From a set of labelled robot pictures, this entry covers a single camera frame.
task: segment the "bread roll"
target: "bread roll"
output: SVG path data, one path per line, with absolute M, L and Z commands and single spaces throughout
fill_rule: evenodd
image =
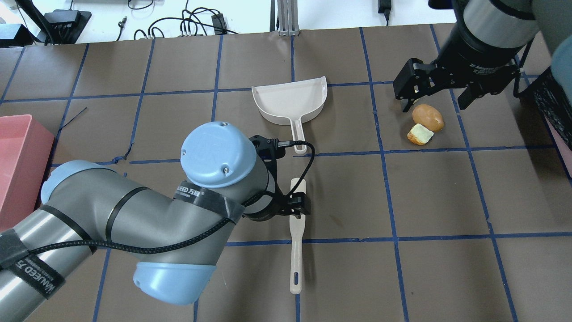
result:
M 416 124 L 407 134 L 409 141 L 422 146 L 433 137 L 433 132 L 421 124 Z
M 443 116 L 436 108 L 427 104 L 417 105 L 413 109 L 413 121 L 421 124 L 430 131 L 439 132 L 445 126 Z

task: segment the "light blue joint cap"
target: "light blue joint cap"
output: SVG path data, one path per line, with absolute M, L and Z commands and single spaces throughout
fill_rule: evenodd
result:
M 181 147 L 181 167 L 187 178 L 205 188 L 222 188 L 241 181 L 254 168 L 256 149 L 230 123 L 210 122 L 194 129 Z
M 572 35 L 554 51 L 550 70 L 554 79 L 564 89 L 568 101 L 572 102 Z
M 216 266 L 139 262 L 133 282 L 147 295 L 175 305 L 198 300 Z
M 62 183 L 62 181 L 78 172 L 89 169 L 107 169 L 113 171 L 110 168 L 106 168 L 104 166 L 100 166 L 97 163 L 85 160 L 73 160 L 66 162 L 52 171 L 50 177 L 46 180 L 46 182 L 43 183 L 40 193 L 40 199 L 42 199 L 42 203 L 46 203 L 48 200 L 50 200 L 51 193 L 54 192 L 55 188 L 60 183 Z

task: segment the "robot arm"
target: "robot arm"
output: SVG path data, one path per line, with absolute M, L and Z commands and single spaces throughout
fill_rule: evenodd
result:
M 499 94 L 520 74 L 514 57 L 534 38 L 538 25 L 551 52 L 572 34 L 566 16 L 572 10 L 570 1 L 453 0 L 452 4 L 457 23 L 437 59 L 430 64 L 408 60 L 394 81 L 403 112 L 418 98 L 442 89 L 466 88 L 458 99 L 460 109 L 485 94 Z
M 307 213 L 304 195 L 276 185 L 276 157 L 302 143 L 263 139 L 224 122 L 196 128 L 182 145 L 188 179 L 174 198 L 87 161 L 59 166 L 42 186 L 43 206 L 0 235 L 0 321 L 25 319 L 96 246 L 137 256 L 133 281 L 148 295 L 195 302 L 241 216 Z

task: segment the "dustpan handle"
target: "dustpan handle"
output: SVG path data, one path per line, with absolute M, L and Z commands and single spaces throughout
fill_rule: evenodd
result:
M 292 138 L 294 141 L 306 141 L 304 137 L 304 129 L 302 129 L 302 120 L 292 120 L 290 121 L 292 127 Z M 294 150 L 297 154 L 304 155 L 306 154 L 306 146 L 295 146 Z

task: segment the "dustpan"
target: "dustpan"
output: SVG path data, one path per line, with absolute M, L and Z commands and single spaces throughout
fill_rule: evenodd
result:
M 252 95 L 260 114 L 278 125 L 292 127 L 292 139 L 305 141 L 302 123 L 318 116 L 328 96 L 325 76 L 286 84 L 253 86 Z M 297 154 L 306 154 L 306 146 L 296 146 Z

